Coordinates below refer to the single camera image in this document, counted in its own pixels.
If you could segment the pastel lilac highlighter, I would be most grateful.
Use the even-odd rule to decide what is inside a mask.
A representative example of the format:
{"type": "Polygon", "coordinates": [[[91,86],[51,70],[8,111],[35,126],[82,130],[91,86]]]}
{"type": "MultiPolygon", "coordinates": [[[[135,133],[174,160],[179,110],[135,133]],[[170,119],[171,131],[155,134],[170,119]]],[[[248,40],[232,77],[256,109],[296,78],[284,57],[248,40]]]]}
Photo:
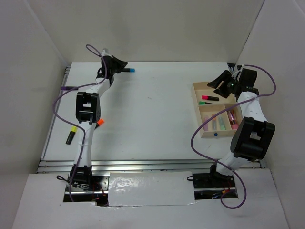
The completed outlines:
{"type": "Polygon", "coordinates": [[[208,122],[207,122],[207,120],[209,119],[209,116],[207,116],[207,115],[205,115],[204,117],[203,117],[203,123],[205,123],[205,125],[203,126],[203,130],[206,132],[206,131],[208,131],[208,122]]]}

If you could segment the pink cap black highlighter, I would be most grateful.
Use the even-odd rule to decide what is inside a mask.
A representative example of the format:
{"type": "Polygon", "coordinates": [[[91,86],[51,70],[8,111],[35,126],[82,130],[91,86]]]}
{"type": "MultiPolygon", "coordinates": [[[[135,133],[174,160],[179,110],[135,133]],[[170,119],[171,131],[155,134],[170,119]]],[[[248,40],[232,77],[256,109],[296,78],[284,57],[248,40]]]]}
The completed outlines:
{"type": "Polygon", "coordinates": [[[220,101],[219,97],[214,97],[214,96],[207,96],[207,95],[202,95],[201,97],[203,100],[208,100],[208,101],[220,101]]]}

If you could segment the blue cap black highlighter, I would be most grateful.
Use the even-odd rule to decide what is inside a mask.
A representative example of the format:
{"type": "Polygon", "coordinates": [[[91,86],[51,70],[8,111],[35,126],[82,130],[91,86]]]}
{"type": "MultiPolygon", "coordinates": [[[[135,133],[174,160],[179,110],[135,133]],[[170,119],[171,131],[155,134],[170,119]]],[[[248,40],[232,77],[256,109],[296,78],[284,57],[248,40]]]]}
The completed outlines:
{"type": "Polygon", "coordinates": [[[130,73],[134,73],[135,72],[135,69],[134,68],[123,68],[121,70],[121,72],[130,72],[130,73]]]}

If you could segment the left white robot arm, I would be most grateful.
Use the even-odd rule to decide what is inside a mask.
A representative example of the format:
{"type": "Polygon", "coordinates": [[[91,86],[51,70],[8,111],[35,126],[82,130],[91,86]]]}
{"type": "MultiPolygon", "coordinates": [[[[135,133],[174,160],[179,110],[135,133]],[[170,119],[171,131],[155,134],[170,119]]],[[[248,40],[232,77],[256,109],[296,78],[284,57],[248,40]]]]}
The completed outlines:
{"type": "Polygon", "coordinates": [[[121,73],[127,64],[113,55],[102,57],[95,83],[86,91],[77,92],[75,114],[83,137],[79,141],[80,151],[74,160],[70,178],[72,185],[77,184],[83,190],[94,187],[91,151],[93,132],[101,118],[100,97],[112,86],[114,75],[121,73]]]}

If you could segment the green cap black highlighter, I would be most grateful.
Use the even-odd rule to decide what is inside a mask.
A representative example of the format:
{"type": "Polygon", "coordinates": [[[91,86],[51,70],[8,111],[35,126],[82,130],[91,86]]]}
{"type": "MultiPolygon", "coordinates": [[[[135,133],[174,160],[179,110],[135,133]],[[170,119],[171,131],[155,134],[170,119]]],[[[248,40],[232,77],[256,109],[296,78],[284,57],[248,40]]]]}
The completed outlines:
{"type": "Polygon", "coordinates": [[[198,103],[198,105],[207,105],[207,104],[213,104],[213,103],[203,102],[203,101],[200,101],[200,102],[198,103]]]}

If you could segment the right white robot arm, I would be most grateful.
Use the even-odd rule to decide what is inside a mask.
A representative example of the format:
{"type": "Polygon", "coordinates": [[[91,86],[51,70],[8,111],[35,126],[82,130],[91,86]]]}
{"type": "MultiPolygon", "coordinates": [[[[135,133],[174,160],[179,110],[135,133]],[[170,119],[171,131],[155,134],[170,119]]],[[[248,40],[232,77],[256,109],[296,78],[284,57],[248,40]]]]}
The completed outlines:
{"type": "Polygon", "coordinates": [[[223,98],[233,94],[240,107],[243,119],[231,140],[230,152],[210,167],[208,182],[219,187],[233,176],[241,166],[265,157],[275,125],[265,118],[259,99],[263,97],[254,87],[258,66],[238,65],[237,72],[225,70],[208,87],[223,98]]]}

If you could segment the pastel green highlighter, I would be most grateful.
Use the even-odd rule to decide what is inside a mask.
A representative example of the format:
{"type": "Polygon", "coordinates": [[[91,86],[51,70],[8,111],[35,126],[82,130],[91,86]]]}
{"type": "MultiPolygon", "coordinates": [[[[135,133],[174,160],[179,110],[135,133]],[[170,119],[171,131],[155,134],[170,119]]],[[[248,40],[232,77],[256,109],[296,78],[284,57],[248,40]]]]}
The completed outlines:
{"type": "Polygon", "coordinates": [[[218,118],[218,121],[219,121],[220,129],[221,130],[226,130],[224,120],[221,116],[218,118]]]}

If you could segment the pastel orange cap highlighter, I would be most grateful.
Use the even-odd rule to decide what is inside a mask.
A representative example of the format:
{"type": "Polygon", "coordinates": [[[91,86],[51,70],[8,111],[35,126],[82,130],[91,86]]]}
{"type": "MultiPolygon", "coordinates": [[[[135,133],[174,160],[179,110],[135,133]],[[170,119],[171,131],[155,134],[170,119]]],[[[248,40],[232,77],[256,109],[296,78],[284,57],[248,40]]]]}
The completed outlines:
{"type": "Polygon", "coordinates": [[[212,120],[212,130],[213,131],[217,130],[217,117],[213,118],[212,120]]]}

